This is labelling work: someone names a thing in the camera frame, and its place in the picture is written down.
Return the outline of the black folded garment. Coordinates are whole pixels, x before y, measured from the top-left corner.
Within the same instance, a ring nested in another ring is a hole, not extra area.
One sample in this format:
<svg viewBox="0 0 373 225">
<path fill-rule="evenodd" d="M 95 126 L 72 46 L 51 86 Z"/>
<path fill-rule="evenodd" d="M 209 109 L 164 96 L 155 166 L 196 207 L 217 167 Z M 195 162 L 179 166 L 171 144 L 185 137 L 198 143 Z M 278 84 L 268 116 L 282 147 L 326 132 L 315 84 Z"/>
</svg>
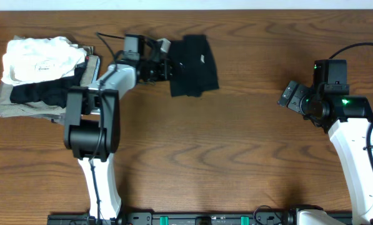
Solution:
<svg viewBox="0 0 373 225">
<path fill-rule="evenodd" d="M 10 101 L 16 104 L 36 103 L 42 101 L 48 106 L 66 107 L 67 93 L 73 86 L 79 86 L 87 68 L 88 60 L 76 65 L 74 75 L 53 81 L 14 86 Z"/>
</svg>

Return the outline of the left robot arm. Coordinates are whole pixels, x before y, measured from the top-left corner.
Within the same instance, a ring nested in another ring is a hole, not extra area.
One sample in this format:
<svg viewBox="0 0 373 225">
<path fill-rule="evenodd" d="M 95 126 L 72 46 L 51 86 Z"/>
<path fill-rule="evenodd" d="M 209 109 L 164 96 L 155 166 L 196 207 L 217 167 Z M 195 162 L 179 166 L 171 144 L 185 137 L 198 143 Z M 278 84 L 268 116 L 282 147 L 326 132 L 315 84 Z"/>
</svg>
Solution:
<svg viewBox="0 0 373 225">
<path fill-rule="evenodd" d="M 64 145 L 82 168 L 90 198 L 84 219 L 70 224 L 121 224 L 121 198 L 117 191 L 114 154 L 119 147 L 120 100 L 137 83 L 172 78 L 168 59 L 119 60 L 86 87 L 72 87 L 67 94 Z"/>
</svg>

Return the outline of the black t-shirt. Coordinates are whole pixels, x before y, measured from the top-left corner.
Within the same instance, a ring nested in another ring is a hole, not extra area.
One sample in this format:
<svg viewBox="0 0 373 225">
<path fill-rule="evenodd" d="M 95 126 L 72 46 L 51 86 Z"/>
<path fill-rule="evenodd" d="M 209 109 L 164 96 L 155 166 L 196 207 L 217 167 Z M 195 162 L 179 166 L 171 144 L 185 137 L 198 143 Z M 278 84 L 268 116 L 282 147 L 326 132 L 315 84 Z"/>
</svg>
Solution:
<svg viewBox="0 0 373 225">
<path fill-rule="evenodd" d="M 205 91 L 219 89 L 214 55 L 203 34 L 185 35 L 172 41 L 168 53 L 172 62 L 172 97 L 200 97 Z"/>
</svg>

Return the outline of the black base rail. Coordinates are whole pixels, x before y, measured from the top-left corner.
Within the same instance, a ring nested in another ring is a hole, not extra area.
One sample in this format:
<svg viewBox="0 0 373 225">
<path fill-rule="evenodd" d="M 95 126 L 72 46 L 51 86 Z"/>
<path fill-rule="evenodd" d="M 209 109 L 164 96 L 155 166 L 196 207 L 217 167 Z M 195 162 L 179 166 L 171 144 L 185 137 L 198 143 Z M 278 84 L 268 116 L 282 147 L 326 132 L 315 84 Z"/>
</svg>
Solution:
<svg viewBox="0 0 373 225">
<path fill-rule="evenodd" d="M 343 224 L 352 224 L 351 213 L 329 213 L 332 218 Z M 261 210 L 253 214 L 157 214 L 151 212 L 133 212 L 127 215 L 120 214 L 117 219 L 103 219 L 100 216 L 99 223 L 96 223 L 94 217 L 88 214 L 82 215 L 49 215 L 47 217 L 48 225 L 65 224 L 103 224 L 103 225 L 241 225 L 241 224 L 292 224 L 292 216 L 286 216 L 286 213 L 270 212 L 270 210 Z"/>
</svg>

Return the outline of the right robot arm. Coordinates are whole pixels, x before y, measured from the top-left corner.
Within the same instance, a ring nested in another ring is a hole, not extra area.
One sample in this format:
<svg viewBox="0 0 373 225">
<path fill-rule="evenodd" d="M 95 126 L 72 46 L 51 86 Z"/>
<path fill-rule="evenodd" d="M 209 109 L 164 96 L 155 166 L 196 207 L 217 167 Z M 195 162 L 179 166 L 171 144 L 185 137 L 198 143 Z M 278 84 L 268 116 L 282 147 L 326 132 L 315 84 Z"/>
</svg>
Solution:
<svg viewBox="0 0 373 225">
<path fill-rule="evenodd" d="M 353 224 L 373 224 L 373 113 L 366 97 L 291 81 L 278 101 L 322 128 L 342 165 Z"/>
</svg>

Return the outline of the beige folded garment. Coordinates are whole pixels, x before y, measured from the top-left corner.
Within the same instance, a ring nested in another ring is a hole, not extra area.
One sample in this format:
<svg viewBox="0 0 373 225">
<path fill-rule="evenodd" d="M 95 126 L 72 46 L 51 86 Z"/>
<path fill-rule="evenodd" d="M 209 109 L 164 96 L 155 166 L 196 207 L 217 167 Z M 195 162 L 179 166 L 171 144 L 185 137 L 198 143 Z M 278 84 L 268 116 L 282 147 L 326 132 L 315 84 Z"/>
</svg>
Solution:
<svg viewBox="0 0 373 225">
<path fill-rule="evenodd" d="M 98 56 L 89 55 L 86 71 L 84 72 L 80 86 L 87 86 L 97 79 L 101 60 Z M 16 104 L 10 101 L 12 85 L 1 83 L 0 85 L 0 117 L 9 118 L 17 116 L 30 116 L 47 118 L 58 121 L 65 116 L 66 108 L 48 106 L 42 101 L 26 104 Z"/>
</svg>

